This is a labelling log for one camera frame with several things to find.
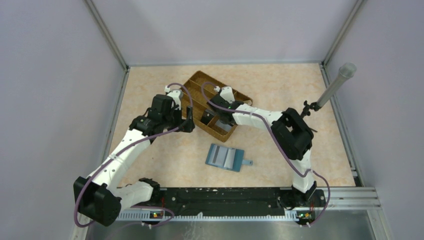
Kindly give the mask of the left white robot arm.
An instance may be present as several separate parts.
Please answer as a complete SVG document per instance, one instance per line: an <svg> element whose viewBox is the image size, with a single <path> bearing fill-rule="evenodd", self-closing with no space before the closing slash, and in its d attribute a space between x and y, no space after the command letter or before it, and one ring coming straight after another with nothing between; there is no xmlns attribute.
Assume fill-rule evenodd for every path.
<svg viewBox="0 0 424 240"><path fill-rule="evenodd" d="M87 177L78 177L73 184L75 207L74 223L80 215L105 227L110 226L121 211L136 204L154 207L160 202L159 184L142 178L129 186L119 183L134 161L156 138L173 133L190 133L194 129L192 106L187 106L187 117L182 117L183 93L172 90L157 94L146 113L134 118L123 139L104 162Z"/></svg>

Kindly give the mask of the grey striped card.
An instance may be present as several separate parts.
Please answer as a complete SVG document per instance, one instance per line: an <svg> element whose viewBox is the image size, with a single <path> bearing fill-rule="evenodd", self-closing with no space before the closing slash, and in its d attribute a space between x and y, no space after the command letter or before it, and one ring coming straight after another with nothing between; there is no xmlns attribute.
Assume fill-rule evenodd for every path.
<svg viewBox="0 0 424 240"><path fill-rule="evenodd" d="M216 145L211 163L215 166L223 167L226 161L227 150L225 147Z"/></svg>

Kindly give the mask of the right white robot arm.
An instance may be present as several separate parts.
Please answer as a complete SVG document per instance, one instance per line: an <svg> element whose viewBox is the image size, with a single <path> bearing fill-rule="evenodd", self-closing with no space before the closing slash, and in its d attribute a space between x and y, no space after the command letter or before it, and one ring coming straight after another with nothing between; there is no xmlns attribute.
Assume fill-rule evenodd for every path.
<svg viewBox="0 0 424 240"><path fill-rule="evenodd" d="M219 93L207 101L225 124L250 126L266 130L278 150L294 171L293 200L307 206L314 198L317 182L313 177L311 148L314 134L301 115L293 108L269 111L237 100L227 100Z"/></svg>

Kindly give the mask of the blue card holder wallet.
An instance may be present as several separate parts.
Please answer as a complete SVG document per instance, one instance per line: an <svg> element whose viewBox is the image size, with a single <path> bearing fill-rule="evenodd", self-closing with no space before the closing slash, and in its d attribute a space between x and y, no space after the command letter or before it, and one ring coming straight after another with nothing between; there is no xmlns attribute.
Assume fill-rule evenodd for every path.
<svg viewBox="0 0 424 240"><path fill-rule="evenodd" d="M223 167L212 164L212 158L215 152L215 146L221 146L226 148L227 150L226 159L225 159L225 163ZM207 157L205 160L206 165L223 169L223 170L233 171L233 172L240 172L242 166L252 166L253 163L254 162L252 160L245 159L244 150L239 148L222 146L222 145L218 145L214 143L210 145L210 148L208 150Z"/></svg>

